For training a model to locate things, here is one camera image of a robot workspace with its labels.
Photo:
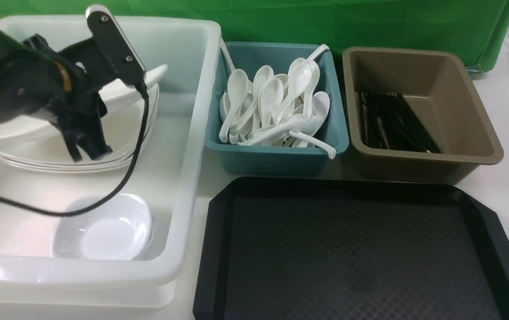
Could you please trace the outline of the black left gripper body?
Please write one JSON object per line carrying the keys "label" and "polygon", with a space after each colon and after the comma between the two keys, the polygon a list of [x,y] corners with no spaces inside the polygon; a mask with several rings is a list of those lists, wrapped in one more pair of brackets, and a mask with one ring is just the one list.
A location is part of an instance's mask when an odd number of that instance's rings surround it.
{"label": "black left gripper body", "polygon": [[38,34],[25,42],[0,34],[0,124],[31,116],[56,129],[101,129],[102,66],[93,38],[57,52]]}

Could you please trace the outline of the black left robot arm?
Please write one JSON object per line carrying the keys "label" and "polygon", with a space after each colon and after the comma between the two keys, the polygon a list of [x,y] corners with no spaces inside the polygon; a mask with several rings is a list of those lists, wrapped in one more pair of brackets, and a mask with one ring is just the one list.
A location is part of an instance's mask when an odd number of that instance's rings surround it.
{"label": "black left robot arm", "polygon": [[101,117],[106,108],[92,79],[50,48],[31,48],[0,30],[0,125],[20,117],[45,121],[60,133],[72,160],[112,152]]}

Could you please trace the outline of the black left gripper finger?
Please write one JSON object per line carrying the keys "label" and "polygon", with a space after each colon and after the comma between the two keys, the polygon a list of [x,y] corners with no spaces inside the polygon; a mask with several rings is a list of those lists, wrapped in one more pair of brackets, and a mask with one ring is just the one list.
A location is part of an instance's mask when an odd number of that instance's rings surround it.
{"label": "black left gripper finger", "polygon": [[78,136],[80,134],[80,125],[77,121],[58,120],[57,126],[62,134],[64,143],[66,144],[68,153],[72,160],[74,162],[80,162],[82,160],[82,156],[77,145]]}
{"label": "black left gripper finger", "polygon": [[107,107],[104,103],[94,103],[92,113],[74,112],[72,116],[73,146],[70,149],[72,160],[81,161],[80,150],[90,160],[100,160],[112,152],[106,143],[101,118],[105,116]]}

